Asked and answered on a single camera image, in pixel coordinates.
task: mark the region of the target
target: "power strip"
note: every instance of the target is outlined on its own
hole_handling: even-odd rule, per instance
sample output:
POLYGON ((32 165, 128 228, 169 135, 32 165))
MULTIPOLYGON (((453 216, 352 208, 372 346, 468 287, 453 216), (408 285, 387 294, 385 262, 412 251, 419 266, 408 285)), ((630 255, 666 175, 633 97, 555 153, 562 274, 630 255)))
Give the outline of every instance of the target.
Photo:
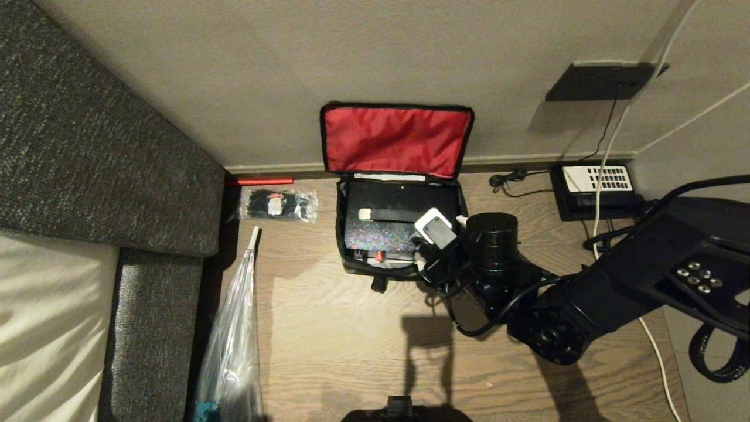
POLYGON ((596 183, 601 178, 600 216, 621 219, 637 216, 644 198, 633 190, 628 169, 611 165, 563 166, 550 171, 560 218, 564 222, 593 220, 596 216, 596 183))
MULTIPOLYGON (((599 179, 599 166, 563 167, 562 174, 568 192, 596 192, 596 181, 599 179)), ((632 192, 628 168, 625 166, 606 166, 601 175, 602 192, 632 192)))

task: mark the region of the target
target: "black bag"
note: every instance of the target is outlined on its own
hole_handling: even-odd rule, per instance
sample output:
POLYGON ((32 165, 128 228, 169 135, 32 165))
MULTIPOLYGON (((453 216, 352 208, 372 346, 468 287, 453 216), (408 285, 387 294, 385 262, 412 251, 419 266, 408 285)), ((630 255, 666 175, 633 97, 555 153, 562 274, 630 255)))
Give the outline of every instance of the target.
POLYGON ((341 176, 336 242, 348 273, 374 276, 379 292, 388 279, 417 279, 410 236, 430 208, 458 232, 455 217, 468 212, 456 179, 473 123, 463 106, 331 102, 321 109, 325 169, 341 176), (384 220, 368 221, 368 209, 384 220))

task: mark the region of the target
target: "wooden floor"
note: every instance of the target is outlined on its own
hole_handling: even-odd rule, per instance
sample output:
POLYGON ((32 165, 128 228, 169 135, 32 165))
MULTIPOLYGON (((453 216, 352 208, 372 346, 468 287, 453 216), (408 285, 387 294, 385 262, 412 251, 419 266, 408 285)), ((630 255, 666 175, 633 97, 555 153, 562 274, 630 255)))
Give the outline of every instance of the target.
MULTIPOLYGON (((460 177, 470 213, 516 215, 520 250, 554 273, 573 273, 593 261, 580 245, 584 226, 561 222, 551 193, 493 194, 488 177, 460 177)), ((474 422, 673 420, 656 356, 637 322, 596 340, 578 364, 557 366, 537 359, 504 327, 483 340, 460 335, 443 304, 431 302, 416 283, 391 282, 378 294, 368 277, 346 274, 335 244, 335 182, 296 184, 317 190, 316 224, 240 224, 240 255, 252 227, 263 229, 256 303, 262 395, 272 420, 339 421, 405 393, 415 405, 448 404, 474 422)), ((548 187, 546 175, 531 176, 511 192, 548 187)), ((224 272, 224 290, 240 258, 224 272)), ((665 318, 657 310, 645 319, 680 417, 688 420, 665 318)))

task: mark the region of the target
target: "wall outlet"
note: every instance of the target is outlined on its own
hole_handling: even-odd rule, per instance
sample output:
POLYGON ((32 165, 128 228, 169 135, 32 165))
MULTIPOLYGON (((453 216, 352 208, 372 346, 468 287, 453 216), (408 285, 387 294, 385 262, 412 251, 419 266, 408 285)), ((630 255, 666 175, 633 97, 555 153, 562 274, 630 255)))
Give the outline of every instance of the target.
MULTIPOLYGON (((646 85, 651 63, 573 63, 544 97, 545 101, 629 100, 646 85)), ((661 67, 663 74, 669 65, 661 67)))

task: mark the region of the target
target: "wall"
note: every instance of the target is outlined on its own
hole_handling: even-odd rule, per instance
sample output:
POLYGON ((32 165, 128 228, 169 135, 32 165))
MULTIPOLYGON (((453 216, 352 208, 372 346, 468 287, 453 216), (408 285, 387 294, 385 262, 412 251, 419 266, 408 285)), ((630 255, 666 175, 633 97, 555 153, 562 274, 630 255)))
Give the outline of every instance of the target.
MULTIPOLYGON (((317 112, 332 99, 470 105, 468 162, 580 156, 611 104, 544 104, 546 91, 572 61, 654 60, 687 5, 36 2, 221 164, 245 170, 320 168, 317 112)), ((616 155, 633 156, 747 81, 748 21, 746 0, 699 6, 616 155)))
MULTIPOLYGON (((658 198, 687 182, 750 173, 750 89, 641 152, 631 164, 638 190, 658 198)), ((693 195, 750 202, 750 185, 693 195)))

